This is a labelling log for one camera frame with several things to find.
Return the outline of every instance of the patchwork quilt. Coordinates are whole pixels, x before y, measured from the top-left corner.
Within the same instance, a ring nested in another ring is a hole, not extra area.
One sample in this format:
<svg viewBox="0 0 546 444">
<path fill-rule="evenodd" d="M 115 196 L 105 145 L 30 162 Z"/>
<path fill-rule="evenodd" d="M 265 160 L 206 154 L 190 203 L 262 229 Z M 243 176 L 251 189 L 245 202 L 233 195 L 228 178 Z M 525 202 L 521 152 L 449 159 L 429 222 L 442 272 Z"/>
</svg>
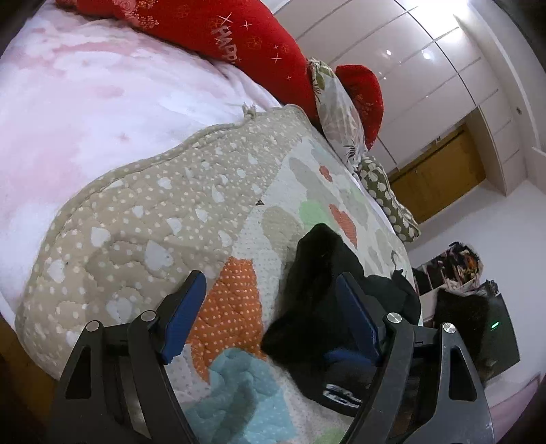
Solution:
<svg viewBox="0 0 546 444">
<path fill-rule="evenodd" d="M 36 259 L 17 333 L 59 378 L 87 322 L 129 322 L 201 270 L 206 300 L 167 367 L 200 443 L 339 442 L 352 418 L 304 398 L 259 349 L 297 242 L 321 222 L 366 274 L 398 268 L 412 279 L 402 242 L 303 111 L 246 109 L 242 124 L 206 128 L 67 202 Z"/>
</svg>

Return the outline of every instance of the light blue quilt patch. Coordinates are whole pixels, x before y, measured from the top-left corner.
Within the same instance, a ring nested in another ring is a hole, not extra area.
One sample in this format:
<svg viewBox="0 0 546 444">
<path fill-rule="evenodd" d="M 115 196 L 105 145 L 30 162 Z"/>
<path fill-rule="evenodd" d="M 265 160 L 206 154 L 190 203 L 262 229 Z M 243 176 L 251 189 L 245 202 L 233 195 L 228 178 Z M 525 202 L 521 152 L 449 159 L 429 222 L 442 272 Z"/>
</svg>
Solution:
<svg viewBox="0 0 546 444">
<path fill-rule="evenodd" d="M 209 370 L 210 396 L 184 411 L 200 444 L 275 444 L 296 435 L 266 362 L 230 348 Z"/>
</svg>

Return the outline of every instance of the red cushion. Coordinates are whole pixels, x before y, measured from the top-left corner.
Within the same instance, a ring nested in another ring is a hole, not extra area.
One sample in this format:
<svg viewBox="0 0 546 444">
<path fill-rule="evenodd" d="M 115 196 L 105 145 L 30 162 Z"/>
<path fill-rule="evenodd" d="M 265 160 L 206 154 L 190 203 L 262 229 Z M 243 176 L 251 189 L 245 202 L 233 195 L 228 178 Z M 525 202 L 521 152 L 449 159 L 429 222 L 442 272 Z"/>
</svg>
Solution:
<svg viewBox="0 0 546 444">
<path fill-rule="evenodd" d="M 339 65 L 336 76 L 353 101 L 364 126 L 366 146 L 377 138 L 383 119 L 383 97 L 375 74 L 362 65 Z"/>
<path fill-rule="evenodd" d="M 282 103 L 318 122 L 307 59 L 260 0 L 57 0 L 79 12 L 126 20 L 160 37 L 243 70 Z"/>
</svg>

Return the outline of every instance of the green polka dot pillow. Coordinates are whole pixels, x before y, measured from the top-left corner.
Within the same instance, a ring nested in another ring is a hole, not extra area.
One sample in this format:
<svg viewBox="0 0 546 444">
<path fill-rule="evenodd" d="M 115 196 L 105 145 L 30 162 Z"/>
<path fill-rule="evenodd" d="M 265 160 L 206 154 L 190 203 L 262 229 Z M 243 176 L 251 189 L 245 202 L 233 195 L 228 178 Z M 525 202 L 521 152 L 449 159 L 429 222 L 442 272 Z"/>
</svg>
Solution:
<svg viewBox="0 0 546 444">
<path fill-rule="evenodd" d="M 396 235 L 403 242 L 413 242 L 421 231 L 410 210 L 402 205 L 390 188 L 385 169 L 373 156 L 366 155 L 360 163 L 358 175 L 362 185 L 370 193 L 389 218 Z"/>
</svg>

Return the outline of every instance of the white wall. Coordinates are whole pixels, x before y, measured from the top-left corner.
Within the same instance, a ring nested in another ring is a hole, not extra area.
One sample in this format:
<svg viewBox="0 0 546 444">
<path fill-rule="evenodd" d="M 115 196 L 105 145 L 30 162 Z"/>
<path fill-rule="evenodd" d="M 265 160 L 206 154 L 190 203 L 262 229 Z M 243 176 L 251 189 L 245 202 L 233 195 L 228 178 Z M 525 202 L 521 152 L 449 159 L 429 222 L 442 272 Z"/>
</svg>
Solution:
<svg viewBox="0 0 546 444">
<path fill-rule="evenodd" d="M 531 105 L 546 149 L 546 72 L 512 19 L 492 0 L 470 0 L 510 58 Z"/>
<path fill-rule="evenodd" d="M 408 246 L 418 266 L 450 243 L 471 244 L 483 260 L 482 279 L 502 293 L 518 340 L 521 361 L 491 381 L 485 393 L 496 405 L 546 372 L 546 195 L 528 180 L 508 197 L 486 181 L 422 225 Z"/>
</svg>

